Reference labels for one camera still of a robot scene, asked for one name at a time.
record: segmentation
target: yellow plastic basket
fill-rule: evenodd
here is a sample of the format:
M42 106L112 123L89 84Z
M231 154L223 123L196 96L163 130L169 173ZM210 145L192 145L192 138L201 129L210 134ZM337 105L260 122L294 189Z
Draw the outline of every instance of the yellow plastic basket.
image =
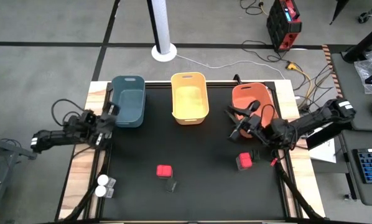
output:
M205 77L198 72L176 73L171 77L172 116L181 125L200 124L208 115Z

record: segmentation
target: wooden table frame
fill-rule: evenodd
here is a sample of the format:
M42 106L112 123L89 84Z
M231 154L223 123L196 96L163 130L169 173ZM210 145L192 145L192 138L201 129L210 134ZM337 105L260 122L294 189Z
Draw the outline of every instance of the wooden table frame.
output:
M169 81L154 81L146 83L168 83ZM235 82L235 81L207 81L208 82ZM279 103L280 114L283 119L293 120L299 118L298 107L295 102L294 92L290 80L244 80L244 82L274 82L276 86L277 101ZM95 114L101 114L103 102L106 97L106 87L108 82L91 82L88 98L86 99L85 109L91 109ZM299 146L305 147L306 141L299 140L297 143ZM77 153L82 149L86 148L87 145L77 145L74 148L73 153ZM61 204L58 206L58 213L56 219L65 218L69 215L74 207L79 203L83 195L88 189L91 177L92 163L95 158L98 161L98 169L100 169L104 152L100 152L98 157L95 150L90 149L79 154L70 163L68 170L67 179L64 183L63 194L61 198ZM317 187L316 178L312 163L310 161L309 152L306 149L296 147L293 151L290 151L290 158L292 164L292 172L294 173L295 182L299 192L304 196L306 201L312 206L312 208L321 216L325 216L320 198L319 189ZM286 162L282 160L283 168L288 172ZM296 217L298 214L298 207L295 206L295 200L286 187L287 204L290 210L290 216ZM89 218L95 217L97 205L97 198L93 196L90 206Z

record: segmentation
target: white pole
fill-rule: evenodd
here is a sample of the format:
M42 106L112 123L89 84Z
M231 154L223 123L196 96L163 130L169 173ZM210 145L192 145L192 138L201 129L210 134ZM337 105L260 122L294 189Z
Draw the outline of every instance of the white pole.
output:
M167 5L165 0L147 0L147 4L156 43L151 54L159 62L168 62L175 58L177 49L170 42Z

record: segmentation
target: red cube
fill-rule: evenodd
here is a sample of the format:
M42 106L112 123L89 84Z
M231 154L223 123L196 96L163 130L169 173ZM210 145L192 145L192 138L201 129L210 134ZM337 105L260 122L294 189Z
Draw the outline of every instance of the red cube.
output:
M236 158L236 162L238 170L249 169L253 166L251 155L248 152L240 153L240 155Z
M172 167L170 165L158 165L156 174L160 178L171 178Z

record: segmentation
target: small white bottle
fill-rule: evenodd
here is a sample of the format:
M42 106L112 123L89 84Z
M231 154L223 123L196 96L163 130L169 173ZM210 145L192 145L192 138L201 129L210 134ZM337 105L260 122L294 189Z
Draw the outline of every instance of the small white bottle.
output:
M98 197L111 198L113 197L114 189L105 186L98 186L95 189L95 195Z
M98 177L98 184L100 186L113 188L115 183L116 183L116 179L108 177L107 175L102 174Z

